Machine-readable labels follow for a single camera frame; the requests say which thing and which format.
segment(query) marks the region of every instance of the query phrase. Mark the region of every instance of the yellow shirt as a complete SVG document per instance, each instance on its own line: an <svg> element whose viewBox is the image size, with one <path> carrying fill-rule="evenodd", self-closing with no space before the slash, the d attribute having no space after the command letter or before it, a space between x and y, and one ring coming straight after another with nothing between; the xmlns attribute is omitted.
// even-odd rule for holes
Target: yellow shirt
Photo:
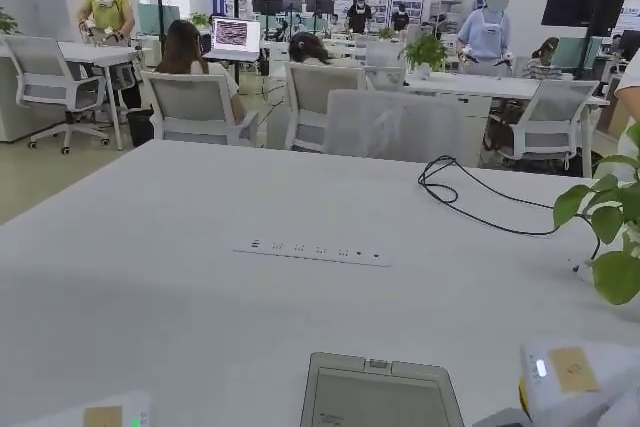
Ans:
<svg viewBox="0 0 640 427"><path fill-rule="evenodd" d="M110 7L100 5L96 0L84 0L84 7L93 14L97 28L120 30L125 22L124 12L129 8L129 0L113 0Z"/></svg>

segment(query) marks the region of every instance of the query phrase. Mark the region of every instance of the black cable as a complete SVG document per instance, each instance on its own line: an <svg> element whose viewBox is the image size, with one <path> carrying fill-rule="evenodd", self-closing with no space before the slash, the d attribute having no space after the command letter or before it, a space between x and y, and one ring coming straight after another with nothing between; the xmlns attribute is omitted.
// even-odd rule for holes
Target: black cable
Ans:
<svg viewBox="0 0 640 427"><path fill-rule="evenodd" d="M436 164L440 164L440 163L442 163L442 165L439 165L437 168L434 169ZM501 225L498 225L498 224L494 224L493 222L490 222L488 220L484 220L484 219L478 217L477 215L474 215L474 214L472 214L470 212L467 212L465 210L460 209L459 207L456 207L454 204L460 198L460 194L458 194L458 192L453 187L451 187L449 185L445 185L445 184L439 184L439 183L434 183L434 182L429 182L428 181L430 178L432 178L434 175L436 175L441 170L446 169L446 168L451 167L451 166L458 167L460 170L462 170L462 172L467 174L469 177L471 177L473 180L475 180L482 187L484 187L485 189L489 190L490 192L493 192L494 194L496 194L496 195L498 195L500 197L503 197L503 198L508 199L508 200L512 200L514 202L519 202L521 204L532 205L534 207L540 207L542 209L553 210L553 207L550 206L550 205L540 204L538 202L532 202L532 201L526 200L526 199L519 199L517 197L512 197L510 195L503 194L502 192L497 191L493 187L490 187L489 185L487 185L484 182L482 182L475 175L473 175L471 172L469 172L467 169L465 169L462 165L460 165L458 163L458 161L454 157L451 157L449 155L442 155L442 156L438 157L437 159L429 162L427 164L427 166L424 168L424 170L422 171L422 174L420 174L420 177L418 178L418 184L431 197L436 199L441 204L446 205L450 209L453 209L456 212L458 212L459 214L462 214L462 215L464 215L466 217L469 217L470 219L473 219L473 220L475 220L477 222L480 222L480 223L482 223L484 225L487 225L489 227L493 227L494 229L498 229L498 230L501 230L503 232L508 232L510 234L528 235L528 236L531 236L531 237L544 237L544 236L547 236L547 235L554 234L554 233L556 233L558 231L558 227L554 228L553 230L546 231L546 232L527 232L527 231L523 231L523 230L512 229L512 228L509 228L509 227L504 227L504 226L501 226ZM434 188L440 188L440 189L444 189L444 190L450 192L453 195L453 198L451 198L451 199L443 199L440 195L438 195L433 190ZM576 214L576 217L581 218L587 224L589 224L589 226L591 227L591 222L589 222L589 219L586 216L584 216L582 214ZM598 251L600 250L600 239L597 236L596 236L596 240L597 240L596 249L595 249L595 251L593 252L593 254L591 256L591 260L596 258L596 256L598 255Z"/></svg>

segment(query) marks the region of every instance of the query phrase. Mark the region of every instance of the power strip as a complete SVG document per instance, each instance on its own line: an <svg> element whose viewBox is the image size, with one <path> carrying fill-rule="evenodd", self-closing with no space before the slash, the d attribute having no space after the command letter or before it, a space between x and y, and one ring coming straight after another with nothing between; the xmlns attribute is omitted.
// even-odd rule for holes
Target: power strip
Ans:
<svg viewBox="0 0 640 427"><path fill-rule="evenodd" d="M391 259L378 251L352 249L350 247L330 247L310 243L289 243L251 239L233 249L235 252L250 254L276 255L279 257L295 257L299 259L324 260L343 264L372 265L375 267L391 267Z"/></svg>

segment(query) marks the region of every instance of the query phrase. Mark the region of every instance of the white table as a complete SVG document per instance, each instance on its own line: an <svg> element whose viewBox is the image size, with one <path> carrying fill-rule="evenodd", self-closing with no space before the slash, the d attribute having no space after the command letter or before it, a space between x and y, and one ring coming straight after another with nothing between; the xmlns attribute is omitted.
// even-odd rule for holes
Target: white table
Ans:
<svg viewBox="0 0 640 427"><path fill-rule="evenodd" d="M75 42L58 42L62 55L67 62L93 64L102 67L107 80L107 90L111 105L111 115L113 117L113 128L116 136L118 150L122 150L122 137L120 136L120 125L118 122L118 109L115 103L113 83L109 67L126 64L137 55L133 47L95 47L88 44ZM0 57L9 57L9 50L6 45L0 44Z"/></svg>
<svg viewBox="0 0 640 427"><path fill-rule="evenodd" d="M286 82L284 68L270 75L270 82L283 84ZM433 72L428 80L407 79L407 92L415 94L448 93L457 95L478 95L499 99L530 100L540 86L539 80L519 79L513 77L485 77L480 75L450 74ZM589 99L590 108L609 105L609 101L601 97ZM591 166L591 130L589 123L590 109L582 112L582 172L584 177L592 177Z"/></svg>
<svg viewBox="0 0 640 427"><path fill-rule="evenodd" d="M640 343L571 272L594 244L582 222L502 233L437 204L421 170L152 141L0 227L0 425L142 389L162 426L295 426L315 351L441 365L471 425L519 405L527 339ZM474 173L548 204L574 184ZM552 225L440 180L495 222ZM232 251L253 237L375 246L393 267Z"/></svg>

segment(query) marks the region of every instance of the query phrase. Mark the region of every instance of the yellow sticky note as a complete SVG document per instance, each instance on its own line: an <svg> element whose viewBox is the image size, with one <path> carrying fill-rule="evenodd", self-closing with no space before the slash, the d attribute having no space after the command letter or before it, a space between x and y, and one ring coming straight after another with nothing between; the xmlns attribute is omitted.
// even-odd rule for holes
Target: yellow sticky note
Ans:
<svg viewBox="0 0 640 427"><path fill-rule="evenodd" d="M89 407L84 411L84 427L122 427L122 407Z"/></svg>
<svg viewBox="0 0 640 427"><path fill-rule="evenodd" d="M554 349L549 351L549 358L562 392L598 390L598 380L582 347Z"/></svg>

